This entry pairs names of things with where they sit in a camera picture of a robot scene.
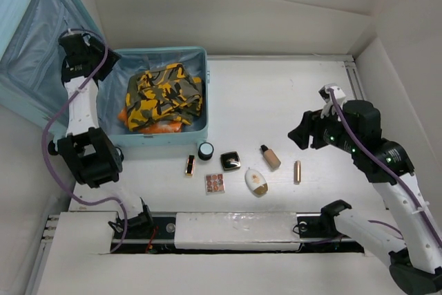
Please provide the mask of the beige foundation bottle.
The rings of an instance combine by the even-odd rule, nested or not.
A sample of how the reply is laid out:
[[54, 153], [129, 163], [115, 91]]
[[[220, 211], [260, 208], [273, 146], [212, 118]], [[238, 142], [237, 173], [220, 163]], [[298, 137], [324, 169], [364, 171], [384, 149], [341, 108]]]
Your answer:
[[281, 165], [281, 161], [277, 157], [277, 155], [273, 152], [272, 149], [269, 149], [266, 145], [261, 145], [260, 150], [262, 152], [262, 156], [265, 159], [266, 163], [269, 165], [269, 168], [274, 171], [278, 169]]

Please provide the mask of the black square compact case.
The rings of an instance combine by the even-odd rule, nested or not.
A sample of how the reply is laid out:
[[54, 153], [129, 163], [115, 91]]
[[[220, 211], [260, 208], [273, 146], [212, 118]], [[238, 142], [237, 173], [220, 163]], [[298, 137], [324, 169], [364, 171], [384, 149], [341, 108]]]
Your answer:
[[220, 161], [224, 171], [234, 171], [241, 167], [240, 157], [236, 151], [221, 154]]

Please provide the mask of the camouflage yellow green garment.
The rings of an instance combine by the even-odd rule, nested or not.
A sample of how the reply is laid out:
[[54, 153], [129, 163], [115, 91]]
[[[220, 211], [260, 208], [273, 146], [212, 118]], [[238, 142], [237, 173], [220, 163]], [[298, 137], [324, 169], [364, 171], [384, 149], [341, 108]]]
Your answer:
[[182, 63], [137, 73], [126, 90], [126, 128], [136, 133], [161, 121], [174, 121], [183, 123], [183, 130], [201, 116], [203, 97], [203, 79], [192, 76]]

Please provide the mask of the orange tie-dye garment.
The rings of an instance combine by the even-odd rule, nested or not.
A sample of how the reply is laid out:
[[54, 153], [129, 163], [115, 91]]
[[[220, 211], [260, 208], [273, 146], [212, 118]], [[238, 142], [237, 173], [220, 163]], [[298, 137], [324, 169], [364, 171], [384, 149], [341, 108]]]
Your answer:
[[[123, 108], [117, 115], [119, 121], [124, 123], [124, 126], [128, 127], [128, 119], [126, 109]], [[161, 133], [180, 133], [182, 131], [183, 123], [174, 121], [161, 121], [150, 125], [146, 128], [136, 130], [136, 133], [141, 134], [161, 134]]]

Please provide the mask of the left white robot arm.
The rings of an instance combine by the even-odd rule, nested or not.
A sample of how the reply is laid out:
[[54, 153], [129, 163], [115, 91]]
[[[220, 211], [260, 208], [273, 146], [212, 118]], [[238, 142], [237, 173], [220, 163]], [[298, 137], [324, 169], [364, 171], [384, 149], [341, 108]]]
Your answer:
[[57, 140], [57, 152], [78, 184], [109, 197], [126, 212], [110, 223], [115, 231], [147, 237], [155, 227], [151, 212], [142, 198], [136, 198], [119, 183], [124, 155], [100, 127], [97, 116], [99, 83], [111, 73], [120, 56], [90, 30], [67, 29], [58, 43], [65, 52], [61, 82], [69, 105], [68, 127]]

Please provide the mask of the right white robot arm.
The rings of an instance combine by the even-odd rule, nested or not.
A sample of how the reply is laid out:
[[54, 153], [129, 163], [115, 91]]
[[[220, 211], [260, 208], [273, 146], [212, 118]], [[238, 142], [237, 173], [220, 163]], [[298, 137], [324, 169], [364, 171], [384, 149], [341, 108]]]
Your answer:
[[406, 294], [441, 291], [441, 233], [423, 199], [414, 165], [405, 149], [385, 139], [381, 114], [372, 103], [351, 100], [331, 114], [304, 112], [288, 133], [300, 149], [334, 146], [350, 154], [354, 166], [373, 185], [402, 236], [396, 238], [360, 217], [350, 203], [336, 200], [314, 218], [318, 237], [347, 236], [375, 255]]

